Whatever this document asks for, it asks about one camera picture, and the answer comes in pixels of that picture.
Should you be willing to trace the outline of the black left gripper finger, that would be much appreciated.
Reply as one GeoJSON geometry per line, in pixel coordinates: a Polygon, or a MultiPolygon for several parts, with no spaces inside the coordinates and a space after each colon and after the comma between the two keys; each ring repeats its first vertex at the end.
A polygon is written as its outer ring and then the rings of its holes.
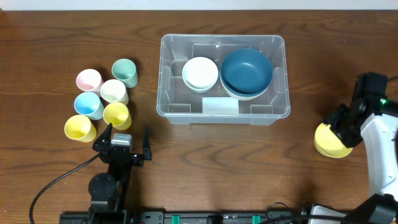
{"type": "Polygon", "coordinates": [[[152,160],[152,151],[150,148],[150,141],[149,141],[149,129],[146,128],[144,139],[142,143],[142,151],[144,155],[144,160],[151,161],[152,160]]]}
{"type": "Polygon", "coordinates": [[[93,142],[92,149],[96,152],[106,152],[111,148],[112,123],[93,142]]]}

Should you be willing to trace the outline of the small grey bowl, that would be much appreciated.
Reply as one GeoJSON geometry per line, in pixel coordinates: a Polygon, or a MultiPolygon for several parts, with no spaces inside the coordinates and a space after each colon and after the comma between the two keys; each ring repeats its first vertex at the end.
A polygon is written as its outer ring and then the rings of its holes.
{"type": "Polygon", "coordinates": [[[215,83],[214,83],[213,85],[210,85],[210,86],[208,86],[206,88],[195,88],[189,82],[184,82],[184,83],[186,84],[186,86],[189,87],[189,89],[191,89],[192,91],[197,92],[197,93],[207,92],[207,91],[211,90],[213,88],[213,86],[215,85],[215,83]]]}

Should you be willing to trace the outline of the large cream bowl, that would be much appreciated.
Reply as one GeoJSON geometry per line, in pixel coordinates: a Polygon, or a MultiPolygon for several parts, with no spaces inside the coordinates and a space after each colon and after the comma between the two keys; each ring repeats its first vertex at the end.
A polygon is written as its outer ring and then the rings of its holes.
{"type": "Polygon", "coordinates": [[[223,85],[223,88],[224,88],[225,92],[226,92],[230,97],[235,98],[235,99],[237,99],[237,100],[241,100],[241,101],[253,100],[253,99],[257,98],[258,96],[261,96],[263,93],[266,92],[266,90],[264,90],[264,91],[262,91],[262,92],[260,92],[260,93],[254,94],[254,95],[244,96],[244,95],[239,95],[239,94],[237,94],[237,93],[233,93],[226,85],[224,85],[224,83],[222,83],[222,85],[223,85]]]}

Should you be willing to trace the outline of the small white bowl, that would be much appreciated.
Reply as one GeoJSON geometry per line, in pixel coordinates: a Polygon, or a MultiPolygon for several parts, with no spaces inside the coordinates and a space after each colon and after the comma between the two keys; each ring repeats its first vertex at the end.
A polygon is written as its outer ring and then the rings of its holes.
{"type": "Polygon", "coordinates": [[[211,88],[218,79],[218,67],[206,57],[190,59],[182,69],[184,83],[192,90],[211,88]]]}

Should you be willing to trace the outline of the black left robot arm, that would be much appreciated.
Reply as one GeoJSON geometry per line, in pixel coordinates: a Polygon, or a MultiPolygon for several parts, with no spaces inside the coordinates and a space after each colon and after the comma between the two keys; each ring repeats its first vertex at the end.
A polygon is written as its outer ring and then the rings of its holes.
{"type": "Polygon", "coordinates": [[[145,131],[142,153],[131,152],[132,136],[113,134],[112,124],[94,141],[93,150],[108,165],[108,171],[96,174],[89,183],[91,195],[89,224],[134,223],[134,215],[124,208],[127,188],[134,166],[141,167],[152,159],[149,132],[145,131]]]}

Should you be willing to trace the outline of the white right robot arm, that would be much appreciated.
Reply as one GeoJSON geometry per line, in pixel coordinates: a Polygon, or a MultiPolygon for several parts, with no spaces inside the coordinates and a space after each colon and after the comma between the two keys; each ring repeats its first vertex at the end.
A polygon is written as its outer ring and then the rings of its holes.
{"type": "Polygon", "coordinates": [[[354,210],[351,218],[389,221],[397,214],[397,103],[386,96],[389,78],[374,72],[357,76],[351,103],[340,104],[315,129],[313,144],[323,156],[334,162],[314,161],[303,150],[309,141],[302,126],[292,123],[277,132],[277,142],[249,149],[232,142],[208,156],[210,171],[238,174],[257,173],[297,176],[302,179],[335,175],[339,193],[344,194],[346,174],[361,172],[357,163],[342,162],[354,147],[363,143],[369,174],[369,199],[354,210]]]}

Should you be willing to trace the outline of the dark blue bowl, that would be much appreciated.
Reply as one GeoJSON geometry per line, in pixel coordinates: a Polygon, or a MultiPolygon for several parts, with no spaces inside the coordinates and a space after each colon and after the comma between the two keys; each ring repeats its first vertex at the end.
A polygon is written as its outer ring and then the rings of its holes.
{"type": "Polygon", "coordinates": [[[271,61],[256,49],[229,53],[220,68],[221,81],[228,90],[241,96],[259,95],[267,90],[274,76],[271,61]]]}
{"type": "Polygon", "coordinates": [[[232,88],[230,88],[222,78],[220,79],[220,81],[221,81],[221,83],[222,83],[224,89],[225,89],[228,93],[231,93],[231,94],[236,95],[236,96],[239,96],[239,97],[246,97],[246,98],[259,96],[259,95],[263,94],[265,91],[267,91],[267,90],[269,89],[269,87],[271,86],[271,83],[269,83],[268,86],[265,87],[265,89],[261,90],[261,91],[258,92],[258,93],[245,94],[245,93],[238,93],[238,92],[232,90],[232,88]]]}

